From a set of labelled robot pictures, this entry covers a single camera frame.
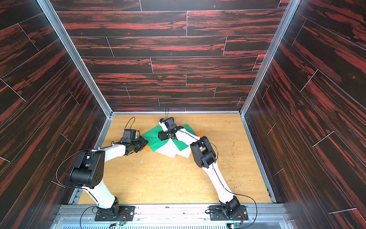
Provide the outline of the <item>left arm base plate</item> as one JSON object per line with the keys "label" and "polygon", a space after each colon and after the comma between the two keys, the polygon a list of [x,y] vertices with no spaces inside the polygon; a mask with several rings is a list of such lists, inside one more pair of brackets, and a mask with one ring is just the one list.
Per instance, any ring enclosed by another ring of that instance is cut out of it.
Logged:
{"label": "left arm base plate", "polygon": [[127,222],[133,221],[135,212],[135,206],[119,206],[117,208],[103,209],[97,207],[97,213],[95,221],[120,221]]}

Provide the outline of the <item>green paper sheet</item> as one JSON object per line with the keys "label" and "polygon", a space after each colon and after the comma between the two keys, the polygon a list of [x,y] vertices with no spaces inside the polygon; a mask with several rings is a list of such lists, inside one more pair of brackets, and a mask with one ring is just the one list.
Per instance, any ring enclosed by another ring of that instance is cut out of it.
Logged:
{"label": "green paper sheet", "polygon": [[142,137],[148,141],[147,145],[153,152],[156,152],[168,141],[168,140],[161,141],[159,139],[158,133],[162,130],[163,130],[162,127],[160,125],[157,125],[156,127],[152,128],[151,130],[142,135]]}
{"label": "green paper sheet", "polygon": [[175,154],[187,150],[190,145],[200,139],[199,136],[190,133],[182,126],[171,129],[171,137],[173,141],[173,152]]}

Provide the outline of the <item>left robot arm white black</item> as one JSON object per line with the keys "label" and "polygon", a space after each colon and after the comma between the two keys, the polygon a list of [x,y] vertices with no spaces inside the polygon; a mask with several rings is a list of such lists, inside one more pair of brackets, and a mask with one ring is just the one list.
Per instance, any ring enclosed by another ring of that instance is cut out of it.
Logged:
{"label": "left robot arm white black", "polygon": [[98,219],[112,221],[121,215],[118,198],[110,193],[103,182],[105,162],[137,153],[147,144],[148,141],[140,136],[135,140],[123,140],[109,147],[78,152],[69,173],[69,180],[82,187],[94,199]]}

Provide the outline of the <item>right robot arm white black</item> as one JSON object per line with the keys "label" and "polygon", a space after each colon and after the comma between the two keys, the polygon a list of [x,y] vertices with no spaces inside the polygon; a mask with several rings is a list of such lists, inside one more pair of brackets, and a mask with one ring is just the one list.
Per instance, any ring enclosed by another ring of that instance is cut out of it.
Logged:
{"label": "right robot arm white black", "polygon": [[222,207],[226,219],[234,219],[240,213],[240,202],[226,184],[217,164],[216,153],[208,138],[195,136],[182,126],[158,133],[160,140],[175,139],[189,145],[196,165],[209,176]]}

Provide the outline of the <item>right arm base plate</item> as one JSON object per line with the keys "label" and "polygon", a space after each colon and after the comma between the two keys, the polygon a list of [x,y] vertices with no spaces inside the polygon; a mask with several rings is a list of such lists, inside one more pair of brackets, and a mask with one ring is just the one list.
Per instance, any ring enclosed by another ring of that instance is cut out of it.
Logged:
{"label": "right arm base plate", "polygon": [[221,205],[211,205],[209,209],[205,211],[206,214],[209,214],[211,221],[225,221],[225,220],[240,220],[240,221],[248,221],[248,214],[246,207],[244,205],[240,205],[239,209],[234,213],[230,213],[229,210],[224,209]]}

